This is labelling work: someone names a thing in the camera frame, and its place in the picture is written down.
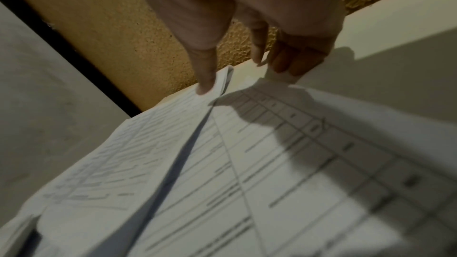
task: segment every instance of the printed form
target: printed form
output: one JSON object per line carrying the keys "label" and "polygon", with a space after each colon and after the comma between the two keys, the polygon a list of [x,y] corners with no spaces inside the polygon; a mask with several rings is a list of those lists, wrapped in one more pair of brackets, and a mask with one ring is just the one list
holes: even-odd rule
{"label": "printed form", "polygon": [[100,147],[38,191],[19,215],[41,215],[38,231],[69,256],[86,254],[126,226],[128,234],[109,246],[110,256],[124,256],[181,148],[221,95],[229,69],[218,72],[210,93],[197,96],[189,89],[125,121]]}
{"label": "printed form", "polygon": [[221,97],[129,257],[455,256],[456,180],[305,95]]}

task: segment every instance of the yellow wall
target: yellow wall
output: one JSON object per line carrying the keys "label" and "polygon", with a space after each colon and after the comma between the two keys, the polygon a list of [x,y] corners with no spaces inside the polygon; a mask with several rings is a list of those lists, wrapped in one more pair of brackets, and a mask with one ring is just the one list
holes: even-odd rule
{"label": "yellow wall", "polygon": [[[184,50],[144,0],[26,1],[140,109],[195,82]],[[354,12],[378,0],[345,1]],[[247,32],[234,22],[219,66],[248,58]]]}

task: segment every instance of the stack of papers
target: stack of papers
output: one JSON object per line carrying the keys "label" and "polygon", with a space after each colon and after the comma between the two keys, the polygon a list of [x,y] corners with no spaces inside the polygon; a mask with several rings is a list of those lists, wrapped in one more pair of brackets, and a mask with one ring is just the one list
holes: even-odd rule
{"label": "stack of papers", "polygon": [[455,126],[264,80],[218,98],[227,74],[33,196],[21,255],[457,254]]}

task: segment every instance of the gray surface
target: gray surface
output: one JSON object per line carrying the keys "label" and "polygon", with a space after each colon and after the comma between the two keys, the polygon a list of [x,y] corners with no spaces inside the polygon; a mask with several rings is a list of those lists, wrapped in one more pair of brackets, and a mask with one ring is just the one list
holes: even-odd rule
{"label": "gray surface", "polygon": [[0,226],[128,116],[0,3]]}

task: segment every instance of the hand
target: hand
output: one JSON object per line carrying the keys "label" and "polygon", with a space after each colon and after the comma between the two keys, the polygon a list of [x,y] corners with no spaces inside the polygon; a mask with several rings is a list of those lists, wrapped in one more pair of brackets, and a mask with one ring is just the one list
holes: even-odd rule
{"label": "hand", "polygon": [[330,53],[345,16],[342,0],[147,0],[186,49],[198,93],[215,82],[216,46],[232,18],[250,29],[251,57],[260,65],[268,26],[278,28],[267,63],[276,72],[309,71]]}

